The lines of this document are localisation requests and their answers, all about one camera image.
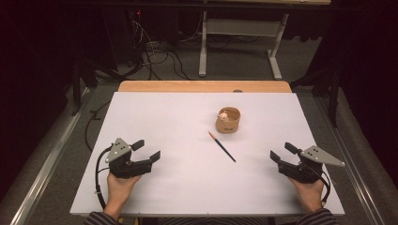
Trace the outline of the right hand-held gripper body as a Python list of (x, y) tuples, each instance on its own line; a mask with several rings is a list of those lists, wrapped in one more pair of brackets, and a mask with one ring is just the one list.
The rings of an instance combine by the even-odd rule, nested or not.
[(344, 167), (345, 163), (314, 145), (305, 150), (298, 148), (298, 165), (280, 160), (278, 172), (299, 181), (302, 184), (312, 184), (321, 179), (323, 165)]

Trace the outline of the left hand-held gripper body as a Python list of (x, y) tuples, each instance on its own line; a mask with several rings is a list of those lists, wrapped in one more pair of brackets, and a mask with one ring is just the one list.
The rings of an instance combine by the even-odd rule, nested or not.
[(110, 172), (117, 178), (128, 179), (145, 173), (150, 173), (153, 162), (150, 159), (132, 161), (131, 144), (121, 138), (117, 138), (110, 148), (110, 152), (105, 159), (109, 165)]

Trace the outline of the round wooden pen holder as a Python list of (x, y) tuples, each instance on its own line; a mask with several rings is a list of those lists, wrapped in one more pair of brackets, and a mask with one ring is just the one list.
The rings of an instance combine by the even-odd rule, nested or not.
[(231, 134), (237, 132), (241, 117), (240, 111), (234, 107), (224, 107), (219, 110), (218, 115), (220, 113), (227, 113), (228, 120), (222, 121), (217, 116), (215, 123), (217, 131), (222, 134)]

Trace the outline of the person's left hand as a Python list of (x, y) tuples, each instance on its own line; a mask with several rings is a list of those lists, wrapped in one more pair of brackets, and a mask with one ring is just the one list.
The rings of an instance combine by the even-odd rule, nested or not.
[(103, 212), (118, 220), (126, 202), (128, 201), (135, 184), (141, 176), (134, 176), (128, 179), (117, 178), (112, 173), (108, 174), (108, 201)]

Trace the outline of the person's right hand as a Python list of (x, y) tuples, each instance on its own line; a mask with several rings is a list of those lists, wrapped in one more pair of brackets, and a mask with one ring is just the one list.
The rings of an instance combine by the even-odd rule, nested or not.
[(297, 195), (298, 201), (307, 213), (313, 213), (322, 208), (322, 192), (324, 184), (318, 180), (312, 184), (302, 184), (299, 181), (289, 178), (293, 184)]

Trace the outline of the white board mat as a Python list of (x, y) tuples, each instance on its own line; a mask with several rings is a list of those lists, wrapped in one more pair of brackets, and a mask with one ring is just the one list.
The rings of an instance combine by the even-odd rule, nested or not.
[[(219, 133), (219, 110), (240, 111), (238, 130)], [(232, 161), (212, 140), (213, 133)], [(298, 216), (303, 210), (288, 179), (269, 153), (298, 163), (285, 143), (305, 149), (315, 140), (292, 93), (116, 92), (70, 209), (85, 215), (100, 209), (95, 187), (106, 185), (100, 153), (117, 138), (144, 140), (135, 160), (160, 151), (161, 158), (134, 188), (123, 213), (142, 217)]]

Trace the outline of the dark metal stand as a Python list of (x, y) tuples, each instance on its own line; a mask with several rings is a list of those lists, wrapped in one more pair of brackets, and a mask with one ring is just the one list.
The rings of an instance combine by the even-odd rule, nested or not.
[(341, 69), (339, 67), (325, 67), (289, 84), (291, 89), (298, 86), (313, 85), (312, 94), (314, 97), (328, 96), (328, 117), (335, 128), (337, 127), (336, 113), (340, 75)]
[(86, 59), (76, 60), (72, 64), (72, 100), (73, 110), (72, 116), (75, 116), (82, 106), (82, 88), (81, 83), (84, 83), (88, 88), (95, 88), (98, 86), (95, 70), (90, 65), (90, 61)]

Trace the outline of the person's striped lap clothing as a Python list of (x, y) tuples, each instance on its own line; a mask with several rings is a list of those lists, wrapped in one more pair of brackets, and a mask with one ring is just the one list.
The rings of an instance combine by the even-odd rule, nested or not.
[(158, 225), (268, 225), (259, 217), (161, 217)]

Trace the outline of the metal floor rail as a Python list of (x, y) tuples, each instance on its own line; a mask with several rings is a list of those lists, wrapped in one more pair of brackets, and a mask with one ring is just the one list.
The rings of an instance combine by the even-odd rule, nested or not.
[(371, 192), (364, 180), (360, 175), (360, 171), (351, 155), (349, 154), (348, 148), (344, 143), (343, 136), (341, 135), (338, 128), (336, 128), (329, 120), (329, 111), (327, 104), (320, 97), (314, 99), (316, 106), (321, 112), (324, 120), (328, 124), (328, 128), (331, 131), (333, 140), (336, 142), (340, 156), (344, 159), (345, 170), (353, 185), (353, 189), (356, 192), (357, 197), (360, 200), (361, 206), (370, 221), (371, 225), (385, 225), (385, 221), (382, 218), (379, 210), (377, 209)]
[(31, 217), (93, 92), (94, 88), (85, 87), (80, 94), (79, 106), (74, 100), (67, 104), (67, 108), (60, 114), (23, 166), (8, 193), (18, 208), (12, 214), (12, 220), (6, 225), (25, 225)]

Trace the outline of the white metal desk frame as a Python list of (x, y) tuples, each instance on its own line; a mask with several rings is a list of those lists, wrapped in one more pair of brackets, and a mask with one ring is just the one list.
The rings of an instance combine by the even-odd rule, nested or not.
[[(328, 6), (331, 0), (203, 0), (209, 3), (238, 3), (259, 4), (261, 7), (318, 7)], [(284, 29), (289, 18), (289, 13), (283, 13), (278, 21), (259, 21), (249, 19), (209, 19), (207, 11), (202, 13), (202, 42), (199, 58), (200, 77), (207, 75), (207, 36), (247, 36), (273, 38), (274, 44), (271, 49), (266, 50), (268, 62), (275, 80), (281, 80), (282, 74), (279, 69), (276, 54), (279, 49)]]

